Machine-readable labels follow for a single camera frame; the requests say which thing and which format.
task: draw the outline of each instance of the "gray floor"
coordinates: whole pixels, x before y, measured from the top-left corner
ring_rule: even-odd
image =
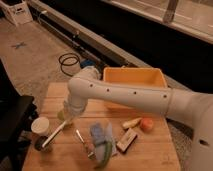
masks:
[[[0,19],[0,40],[0,57],[11,81],[20,94],[31,94],[35,97],[40,112],[48,84],[69,80],[69,77],[60,71],[58,57],[73,50],[37,22],[15,27],[7,20]],[[18,49],[13,47],[22,42],[24,46]],[[74,74],[79,70],[79,66],[76,65],[67,71]],[[171,124],[169,129],[184,170],[191,140]],[[4,162],[0,170],[10,170],[8,165],[8,161]]]

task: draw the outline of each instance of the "wooden table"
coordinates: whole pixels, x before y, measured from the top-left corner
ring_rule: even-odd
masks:
[[[66,83],[51,83],[49,85],[40,116],[49,118],[52,130],[60,124],[60,121],[57,119],[57,112],[63,108],[62,102],[66,99],[67,94]],[[142,113],[130,108],[117,108],[117,105],[112,104],[109,109],[105,104],[104,101],[89,100],[84,114],[80,118],[75,119],[72,126],[63,130],[54,139],[51,152],[38,152],[31,145],[23,170],[94,170],[95,162],[87,158],[84,148],[75,134],[75,130],[79,129],[86,142],[91,144],[90,126],[93,123],[100,122],[103,127],[106,127],[107,123],[111,122],[114,136],[119,140],[124,134],[121,123],[138,116],[152,117],[155,123],[154,130],[149,134],[145,134],[140,128],[134,128],[138,133],[138,138],[125,155],[118,153],[117,156],[112,157],[105,170],[180,170],[171,135],[163,117]]]

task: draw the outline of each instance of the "black chair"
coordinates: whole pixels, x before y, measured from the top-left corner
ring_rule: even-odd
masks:
[[[9,157],[13,170],[21,170],[18,152],[30,140],[20,141],[23,130],[30,131],[32,121],[38,117],[34,97],[19,95],[10,82],[0,59],[0,163]]]

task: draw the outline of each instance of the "black cable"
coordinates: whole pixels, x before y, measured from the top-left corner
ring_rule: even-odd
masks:
[[[75,61],[72,62],[72,63],[66,63],[66,62],[67,62],[68,60],[70,60],[70,59],[75,59]],[[60,63],[60,69],[61,69],[61,71],[62,71],[65,75],[72,77],[73,75],[72,75],[72,74],[69,74],[69,73],[67,73],[67,72],[65,72],[64,69],[63,69],[63,67],[64,67],[64,66],[73,66],[73,65],[75,65],[75,64],[77,64],[77,63],[80,63],[80,58],[79,58],[79,56],[78,56],[77,54],[75,54],[75,53],[65,53],[65,54],[61,55],[61,56],[58,58],[58,61],[59,61],[59,63]]]

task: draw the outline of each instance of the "wooden block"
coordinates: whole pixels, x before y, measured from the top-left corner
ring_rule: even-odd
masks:
[[[121,140],[117,143],[118,149],[125,153],[136,138],[137,133],[133,129],[129,128]]]

